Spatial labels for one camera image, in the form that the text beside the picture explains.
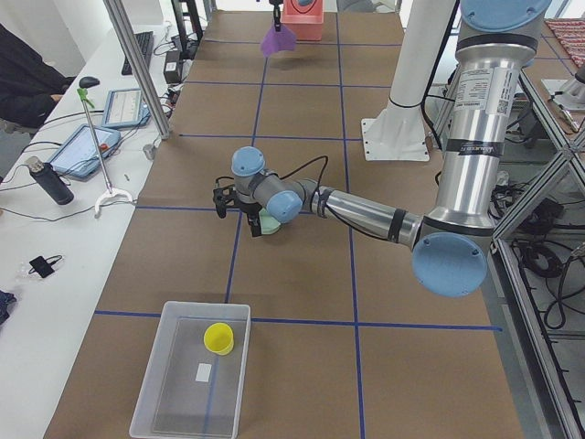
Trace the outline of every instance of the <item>white table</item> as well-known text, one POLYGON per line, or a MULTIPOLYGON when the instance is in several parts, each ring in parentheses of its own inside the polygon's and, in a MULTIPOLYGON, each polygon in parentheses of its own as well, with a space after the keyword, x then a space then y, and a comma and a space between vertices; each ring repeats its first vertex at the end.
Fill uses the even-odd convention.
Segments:
MULTIPOLYGON (((135 29, 144 30, 154 31, 155 46, 165 35, 165 26, 135 29)), ((164 56, 153 56, 150 65, 159 96, 166 90, 164 61, 164 56)), ((101 80, 101 85, 89 89, 96 109, 103 109, 109 90, 137 86, 133 76, 121 75, 122 63, 122 50, 112 30, 78 77, 94 76, 101 80)), ((49 119, 82 111, 76 88, 77 81, 49 119)), ((33 140, 63 142, 84 120, 84 116, 77 116, 51 123, 33 140)), ((93 116, 93 120, 99 123, 101 114, 93 116)), ((120 153, 106 161, 113 185, 137 198, 152 164, 142 148, 159 141, 152 121, 124 141, 120 153)), ((51 146, 31 146, 17 165, 32 155, 47 159, 53 150, 35 151, 51 146)), ((15 179, 0 188, 32 181, 27 169, 21 167, 15 179)), ((47 218, 86 209, 105 190, 101 171, 87 182, 72 181, 70 188, 75 198, 66 206, 58 206, 41 187, 34 185, 0 192, 0 208, 47 218)), ((10 318, 0 326, 0 438, 43 437, 133 210, 132 205, 121 204, 104 209, 98 219, 90 210, 58 222, 42 222, 7 212, 0 216, 0 289, 17 298, 10 318), (57 254, 64 256, 64 262, 48 278, 27 280, 19 275, 21 263, 29 267, 28 261, 39 255, 47 258, 57 254)))

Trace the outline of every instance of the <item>blue cap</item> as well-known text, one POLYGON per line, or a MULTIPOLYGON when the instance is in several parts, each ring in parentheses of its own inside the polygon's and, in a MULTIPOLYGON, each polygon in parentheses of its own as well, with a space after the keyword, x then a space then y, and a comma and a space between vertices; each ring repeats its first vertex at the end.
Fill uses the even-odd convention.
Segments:
POLYGON ((261 150, 244 146, 231 157, 231 172, 238 177, 250 177, 264 169, 266 162, 261 150))
POLYGON ((552 0, 462 0, 462 18, 482 32, 507 32, 527 25, 547 10, 552 0))
POLYGON ((293 220, 301 211, 303 202, 292 190, 274 194, 266 204, 266 210, 277 221, 284 223, 293 220))
POLYGON ((427 289, 447 297, 475 291, 487 275, 487 260, 463 235, 438 232, 422 238, 412 251, 412 270, 427 289))

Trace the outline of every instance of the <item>blue tablet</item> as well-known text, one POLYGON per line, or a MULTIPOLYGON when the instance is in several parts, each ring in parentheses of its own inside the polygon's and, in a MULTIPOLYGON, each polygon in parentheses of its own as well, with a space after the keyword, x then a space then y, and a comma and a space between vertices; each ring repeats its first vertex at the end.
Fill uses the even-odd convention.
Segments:
POLYGON ((140 89, 111 90, 103 110, 101 126, 121 129, 142 126, 150 118, 140 89))
MULTIPOLYGON (((96 126, 95 132, 100 145, 107 146, 101 152, 101 156, 104 158, 110 156, 120 144, 120 132, 101 126, 96 126)), ((63 176, 78 179, 91 176, 100 167, 100 160, 95 152, 90 127, 84 124, 75 130, 48 162, 63 176)))

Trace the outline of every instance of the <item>black keyboard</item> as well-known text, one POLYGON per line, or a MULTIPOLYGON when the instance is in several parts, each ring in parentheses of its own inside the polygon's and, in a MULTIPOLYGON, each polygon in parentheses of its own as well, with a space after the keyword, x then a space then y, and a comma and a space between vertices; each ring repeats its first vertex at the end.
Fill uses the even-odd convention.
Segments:
MULTIPOLYGON (((154 32, 141 32, 134 34, 140 51, 143 52, 144 62, 146 67, 150 66, 150 58, 153 56, 154 32)), ((122 67, 122 75, 132 75, 132 67, 126 58, 122 67)))

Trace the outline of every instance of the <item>black box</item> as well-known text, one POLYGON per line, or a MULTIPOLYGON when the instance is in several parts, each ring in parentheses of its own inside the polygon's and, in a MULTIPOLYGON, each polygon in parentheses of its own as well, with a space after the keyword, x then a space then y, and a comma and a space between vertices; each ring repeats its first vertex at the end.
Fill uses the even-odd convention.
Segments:
POLYGON ((165 69, 163 70, 167 84, 178 84, 182 80, 183 60, 181 52, 169 50, 166 52, 165 69))

